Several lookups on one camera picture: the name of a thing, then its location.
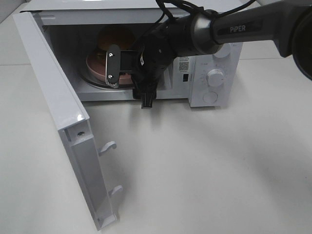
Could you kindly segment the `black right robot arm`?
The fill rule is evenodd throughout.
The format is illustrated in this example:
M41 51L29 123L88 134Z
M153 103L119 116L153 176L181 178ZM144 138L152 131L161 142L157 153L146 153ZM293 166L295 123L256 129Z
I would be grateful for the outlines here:
M292 56L302 74L312 76L309 0L280 0L252 9L246 3L223 13L172 1L188 13L182 18L174 17L165 1L157 4L167 19L156 21L129 50L113 44L106 52L106 84L117 88L120 74L130 74L142 108L151 108L160 77L175 58L214 54L226 43L272 40L280 56Z

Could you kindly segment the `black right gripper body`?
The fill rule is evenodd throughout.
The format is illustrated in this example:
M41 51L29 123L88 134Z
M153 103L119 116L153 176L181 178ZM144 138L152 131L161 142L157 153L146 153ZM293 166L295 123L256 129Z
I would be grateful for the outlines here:
M136 93L153 92L164 70L175 59L166 38L149 35L137 50L121 50L112 44L106 52L106 81L119 82L122 73L130 74Z

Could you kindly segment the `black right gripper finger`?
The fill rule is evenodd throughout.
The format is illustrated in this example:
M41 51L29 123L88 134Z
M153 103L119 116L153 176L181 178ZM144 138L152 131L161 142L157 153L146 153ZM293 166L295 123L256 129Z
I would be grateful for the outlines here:
M156 91L140 93L141 108L151 109L155 98L156 98Z

